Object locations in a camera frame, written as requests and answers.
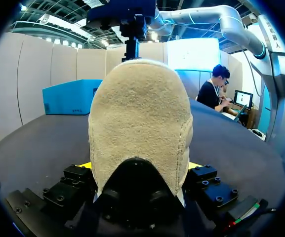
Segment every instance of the black hair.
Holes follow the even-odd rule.
[[[222,76],[222,78],[230,78],[229,70],[220,64],[213,68],[212,75],[214,77]]]

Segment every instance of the black shirt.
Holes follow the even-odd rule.
[[[217,96],[214,86],[206,81],[198,94],[197,101],[202,104],[215,109],[219,105],[219,96]]]

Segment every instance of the beige suede shoe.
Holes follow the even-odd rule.
[[[188,170],[193,117],[175,71],[142,59],[118,65],[97,89],[88,122],[99,193],[124,160],[140,157],[177,195]]]

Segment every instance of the monitor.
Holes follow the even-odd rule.
[[[239,106],[246,105],[246,109],[250,110],[252,107],[253,94],[244,91],[236,90],[234,104]]]

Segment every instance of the laptop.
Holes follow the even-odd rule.
[[[244,105],[242,107],[242,109],[238,112],[237,116],[233,116],[231,114],[228,114],[228,113],[225,113],[225,112],[222,112],[222,114],[228,118],[230,118],[231,120],[233,120],[234,122],[238,122],[239,121],[239,118],[240,118],[240,115],[244,112],[244,110],[246,109],[246,105]]]
[[[244,105],[242,107],[242,109],[239,111],[239,113],[237,114],[237,116],[235,117],[235,119],[233,120],[234,122],[238,122],[239,121],[239,117],[240,115],[244,112],[244,110],[246,109],[246,105]]]

